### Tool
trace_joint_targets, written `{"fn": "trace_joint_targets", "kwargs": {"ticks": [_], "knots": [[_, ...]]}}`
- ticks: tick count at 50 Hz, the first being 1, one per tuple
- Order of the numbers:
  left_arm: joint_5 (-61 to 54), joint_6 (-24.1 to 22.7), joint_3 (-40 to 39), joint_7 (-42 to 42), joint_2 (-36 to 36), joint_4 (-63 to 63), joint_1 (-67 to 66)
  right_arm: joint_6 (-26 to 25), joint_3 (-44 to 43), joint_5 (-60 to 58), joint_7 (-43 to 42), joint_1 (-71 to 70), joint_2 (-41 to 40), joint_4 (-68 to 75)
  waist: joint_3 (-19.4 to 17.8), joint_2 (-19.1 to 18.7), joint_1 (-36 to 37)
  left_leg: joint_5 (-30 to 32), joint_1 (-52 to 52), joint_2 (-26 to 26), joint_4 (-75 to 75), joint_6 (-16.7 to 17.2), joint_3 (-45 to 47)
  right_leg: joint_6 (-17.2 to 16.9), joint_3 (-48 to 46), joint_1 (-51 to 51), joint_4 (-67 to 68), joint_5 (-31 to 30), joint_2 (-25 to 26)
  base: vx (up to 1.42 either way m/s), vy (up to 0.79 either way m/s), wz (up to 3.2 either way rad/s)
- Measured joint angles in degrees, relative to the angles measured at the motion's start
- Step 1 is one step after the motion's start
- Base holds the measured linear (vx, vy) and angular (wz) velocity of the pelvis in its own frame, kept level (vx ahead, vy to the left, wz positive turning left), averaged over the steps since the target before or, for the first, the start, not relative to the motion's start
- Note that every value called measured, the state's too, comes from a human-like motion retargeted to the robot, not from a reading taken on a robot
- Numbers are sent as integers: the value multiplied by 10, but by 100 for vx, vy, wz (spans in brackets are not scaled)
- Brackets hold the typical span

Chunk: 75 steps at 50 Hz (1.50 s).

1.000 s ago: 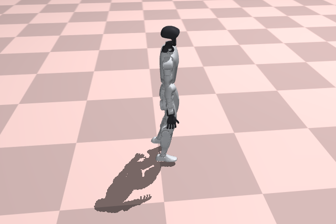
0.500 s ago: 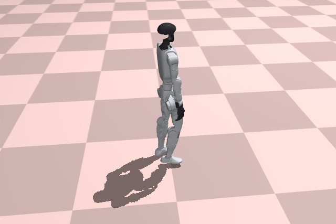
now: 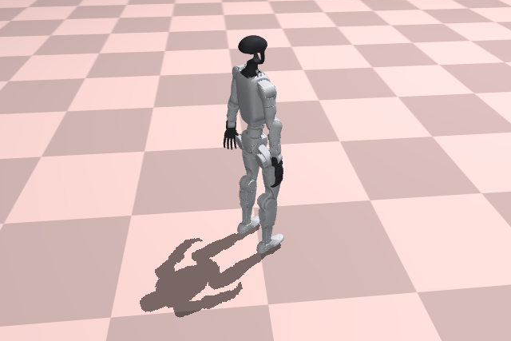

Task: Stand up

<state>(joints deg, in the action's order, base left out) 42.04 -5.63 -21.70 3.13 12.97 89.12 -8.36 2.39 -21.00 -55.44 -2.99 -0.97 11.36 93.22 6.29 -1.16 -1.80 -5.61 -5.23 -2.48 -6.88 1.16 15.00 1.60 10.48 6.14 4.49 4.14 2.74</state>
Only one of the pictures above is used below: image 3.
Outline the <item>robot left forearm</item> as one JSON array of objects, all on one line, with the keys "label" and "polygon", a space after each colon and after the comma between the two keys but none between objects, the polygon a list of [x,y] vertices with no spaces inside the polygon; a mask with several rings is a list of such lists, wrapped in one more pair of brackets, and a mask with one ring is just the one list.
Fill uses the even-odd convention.
[{"label": "robot left forearm", "polygon": [[228,101],[228,113],[227,113],[228,128],[235,128],[236,120],[237,120],[236,115],[238,113],[238,110],[239,110],[239,106],[233,104],[230,101],[230,98],[229,98],[229,101]]}]

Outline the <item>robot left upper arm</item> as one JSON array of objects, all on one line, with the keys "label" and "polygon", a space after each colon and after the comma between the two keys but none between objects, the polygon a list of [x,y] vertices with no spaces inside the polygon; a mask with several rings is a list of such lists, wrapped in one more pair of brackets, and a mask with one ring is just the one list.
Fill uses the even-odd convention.
[{"label": "robot left upper arm", "polygon": [[235,105],[238,105],[238,98],[237,98],[237,91],[236,91],[236,72],[242,66],[244,66],[244,65],[236,65],[232,69],[232,76],[233,76],[233,78],[232,78],[232,87],[231,87],[230,101],[233,104],[235,104]]}]

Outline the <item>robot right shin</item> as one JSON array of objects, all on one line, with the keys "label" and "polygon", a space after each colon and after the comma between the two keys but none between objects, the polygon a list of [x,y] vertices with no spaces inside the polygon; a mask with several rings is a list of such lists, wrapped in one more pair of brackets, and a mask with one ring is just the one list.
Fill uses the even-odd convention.
[{"label": "robot right shin", "polygon": [[[269,198],[264,204],[264,210],[259,209],[259,222],[262,227],[262,241],[265,240],[265,244],[271,242],[271,234],[273,225],[275,224],[277,212],[277,199]],[[270,239],[269,239],[270,238]]]}]

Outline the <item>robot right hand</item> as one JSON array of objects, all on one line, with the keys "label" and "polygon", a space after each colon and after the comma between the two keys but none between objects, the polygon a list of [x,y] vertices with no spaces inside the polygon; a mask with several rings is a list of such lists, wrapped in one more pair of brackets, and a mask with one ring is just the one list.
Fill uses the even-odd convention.
[{"label": "robot right hand", "polygon": [[283,162],[280,161],[278,163],[278,160],[276,157],[271,158],[271,164],[273,167],[275,167],[275,183],[271,186],[272,188],[276,187],[281,183],[283,180]]}]

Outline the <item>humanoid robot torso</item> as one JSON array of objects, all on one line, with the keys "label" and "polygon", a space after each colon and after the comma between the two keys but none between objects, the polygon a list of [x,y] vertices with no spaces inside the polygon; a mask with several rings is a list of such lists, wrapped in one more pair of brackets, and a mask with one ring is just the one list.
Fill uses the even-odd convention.
[{"label": "humanoid robot torso", "polygon": [[[256,147],[264,145],[267,148],[267,136],[263,133],[265,122],[263,102],[258,95],[258,81],[267,80],[267,75],[260,69],[256,70],[257,76],[246,78],[241,74],[246,64],[236,72],[236,91],[238,105],[242,119],[248,124],[242,132],[242,145],[244,149],[256,156]],[[259,73],[259,71],[261,73]]]}]

